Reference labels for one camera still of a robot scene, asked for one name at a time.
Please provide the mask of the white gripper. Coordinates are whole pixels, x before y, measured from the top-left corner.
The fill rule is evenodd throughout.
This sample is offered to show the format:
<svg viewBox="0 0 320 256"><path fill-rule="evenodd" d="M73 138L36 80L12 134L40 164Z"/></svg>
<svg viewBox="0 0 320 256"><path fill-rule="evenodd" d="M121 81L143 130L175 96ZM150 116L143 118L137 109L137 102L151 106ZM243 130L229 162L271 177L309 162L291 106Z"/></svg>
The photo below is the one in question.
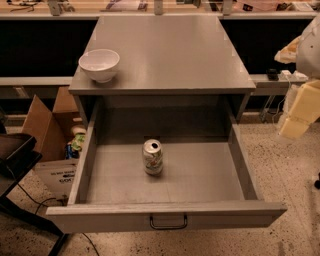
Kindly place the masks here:
<svg viewBox="0 0 320 256"><path fill-rule="evenodd" d="M280 63L295 63L300 36L279 50L274 60ZM279 134L288 139L300 138L320 117L320 80L311 80L302 84L291 106L288 118L280 128Z"/></svg>

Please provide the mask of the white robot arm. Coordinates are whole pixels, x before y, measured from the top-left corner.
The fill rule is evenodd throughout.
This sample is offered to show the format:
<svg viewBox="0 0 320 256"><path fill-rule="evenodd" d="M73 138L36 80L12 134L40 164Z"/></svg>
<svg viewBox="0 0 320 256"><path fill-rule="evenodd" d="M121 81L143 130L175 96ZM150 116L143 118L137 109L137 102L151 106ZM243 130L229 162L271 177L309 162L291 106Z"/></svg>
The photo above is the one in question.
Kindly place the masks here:
<svg viewBox="0 0 320 256"><path fill-rule="evenodd" d="M320 117L320 14L274 59L295 63L296 70L308 77L294 93L295 98L289 98L289 110L284 112L279 127L280 136L298 139Z"/></svg>

